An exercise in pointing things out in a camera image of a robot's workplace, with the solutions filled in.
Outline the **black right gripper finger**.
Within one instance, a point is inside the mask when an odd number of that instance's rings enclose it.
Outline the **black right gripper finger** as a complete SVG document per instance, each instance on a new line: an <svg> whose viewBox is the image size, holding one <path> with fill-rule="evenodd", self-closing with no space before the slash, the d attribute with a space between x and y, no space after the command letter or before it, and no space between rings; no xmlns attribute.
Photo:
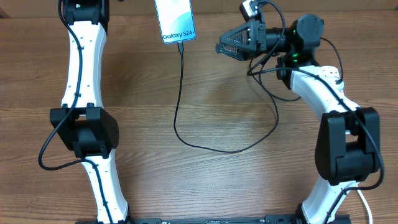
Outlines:
<svg viewBox="0 0 398 224"><path fill-rule="evenodd" d="M220 36L220 43L240 49L252 48L252 24L245 23Z"/></svg>
<svg viewBox="0 0 398 224"><path fill-rule="evenodd" d="M239 61L247 61L254 58L253 48L248 44L223 44L218 43L216 53L223 54Z"/></svg>

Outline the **blue screen smartphone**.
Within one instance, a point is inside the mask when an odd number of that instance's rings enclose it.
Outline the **blue screen smartphone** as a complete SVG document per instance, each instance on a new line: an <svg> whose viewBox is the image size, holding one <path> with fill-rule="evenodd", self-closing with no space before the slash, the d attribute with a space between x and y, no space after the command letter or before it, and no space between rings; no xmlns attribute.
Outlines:
<svg viewBox="0 0 398 224"><path fill-rule="evenodd" d="M155 0L161 39L165 44L196 37L191 0Z"/></svg>

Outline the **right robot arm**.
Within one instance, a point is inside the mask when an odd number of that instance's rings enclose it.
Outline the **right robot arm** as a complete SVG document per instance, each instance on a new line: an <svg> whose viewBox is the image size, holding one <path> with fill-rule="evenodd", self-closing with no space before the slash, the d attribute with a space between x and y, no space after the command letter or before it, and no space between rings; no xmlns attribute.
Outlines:
<svg viewBox="0 0 398 224"><path fill-rule="evenodd" d="M314 14L301 16L290 27L271 29L260 18L248 19L221 35L216 46L219 54L240 61L277 53L277 78L320 120L318 180L293 215L266 215L266 223L349 223L348 215L336 214L339 206L350 192L363 189L370 174L383 171L377 111L349 100L338 69L315 60L323 26Z"/></svg>

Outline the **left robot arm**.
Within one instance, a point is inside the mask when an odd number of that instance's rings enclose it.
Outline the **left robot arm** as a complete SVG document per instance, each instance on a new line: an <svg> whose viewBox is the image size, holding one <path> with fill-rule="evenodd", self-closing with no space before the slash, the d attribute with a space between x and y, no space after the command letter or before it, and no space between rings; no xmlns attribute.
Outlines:
<svg viewBox="0 0 398 224"><path fill-rule="evenodd" d="M101 94L109 2L59 1L58 15L68 31L70 57L61 107L50 111L53 132L86 170L96 201L94 222L130 223L116 168L119 127Z"/></svg>

